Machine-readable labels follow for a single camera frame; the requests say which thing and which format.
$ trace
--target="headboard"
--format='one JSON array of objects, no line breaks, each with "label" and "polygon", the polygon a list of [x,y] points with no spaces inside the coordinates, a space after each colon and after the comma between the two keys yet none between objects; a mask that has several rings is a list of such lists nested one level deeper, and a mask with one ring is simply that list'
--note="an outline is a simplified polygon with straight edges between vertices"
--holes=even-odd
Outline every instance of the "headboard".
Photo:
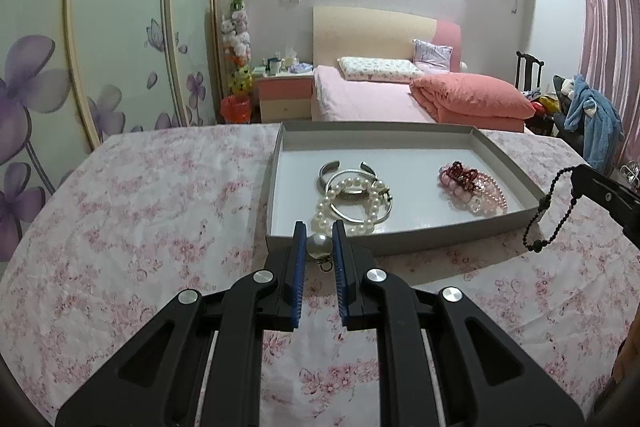
[{"label": "headboard", "polygon": [[460,71],[460,26],[408,13],[314,6],[314,66],[336,66],[340,57],[407,58],[413,39],[453,47],[450,70]]}]

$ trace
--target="floral tablecloth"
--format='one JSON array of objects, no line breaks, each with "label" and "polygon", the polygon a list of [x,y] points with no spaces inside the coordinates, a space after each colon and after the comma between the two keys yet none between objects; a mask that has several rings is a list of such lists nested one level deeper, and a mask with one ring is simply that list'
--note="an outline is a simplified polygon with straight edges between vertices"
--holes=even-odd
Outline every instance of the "floral tablecloth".
[{"label": "floral tablecloth", "polygon": [[[26,232],[0,282],[0,352],[53,422],[64,401],[178,291],[225,289],[262,267],[277,126],[113,136]],[[487,132],[545,190],[576,164],[562,140]],[[543,218],[548,237],[570,182]],[[410,284],[460,287],[584,410],[638,304],[638,251],[586,199],[558,239],[522,232],[380,259]],[[332,274],[308,265],[300,329],[266,332],[261,425],[377,425],[375,333],[340,325]]]}]

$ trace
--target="shallow tray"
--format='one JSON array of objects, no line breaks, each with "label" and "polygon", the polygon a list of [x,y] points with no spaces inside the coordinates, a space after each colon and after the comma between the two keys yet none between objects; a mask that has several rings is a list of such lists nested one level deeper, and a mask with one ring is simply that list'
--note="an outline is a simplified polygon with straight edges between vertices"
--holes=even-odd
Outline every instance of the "shallow tray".
[{"label": "shallow tray", "polygon": [[[311,220],[321,196],[318,171],[340,160],[340,169],[366,162],[390,188],[389,218],[370,235],[354,236],[356,245],[375,255],[422,251],[464,243],[526,226],[536,213],[542,190],[478,129],[461,125],[388,122],[283,123],[271,171],[267,244],[290,244],[296,221]],[[456,208],[437,181],[441,166],[461,161],[487,172],[508,203],[503,216],[475,216]],[[359,204],[340,205],[361,218]]]}]

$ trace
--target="blue fleece clothing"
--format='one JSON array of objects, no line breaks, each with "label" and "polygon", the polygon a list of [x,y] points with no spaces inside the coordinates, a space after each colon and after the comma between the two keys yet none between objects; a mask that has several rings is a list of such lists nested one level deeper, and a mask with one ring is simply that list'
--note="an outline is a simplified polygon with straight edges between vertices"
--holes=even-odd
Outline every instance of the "blue fleece clothing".
[{"label": "blue fleece clothing", "polygon": [[569,114],[564,120],[564,128],[573,132],[578,129],[585,109],[597,107],[593,118],[584,115],[584,153],[582,157],[596,171],[606,174],[618,143],[624,139],[622,122],[616,108],[606,97],[591,89],[578,74],[574,77],[574,99]]}]

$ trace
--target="pink striped curtain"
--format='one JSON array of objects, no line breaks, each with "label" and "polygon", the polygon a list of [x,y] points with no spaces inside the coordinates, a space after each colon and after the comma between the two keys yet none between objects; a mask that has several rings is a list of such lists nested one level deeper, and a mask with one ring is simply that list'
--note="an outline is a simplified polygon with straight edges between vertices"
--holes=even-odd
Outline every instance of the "pink striped curtain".
[{"label": "pink striped curtain", "polygon": [[580,73],[620,113],[620,161],[640,160],[640,0],[586,0]]}]

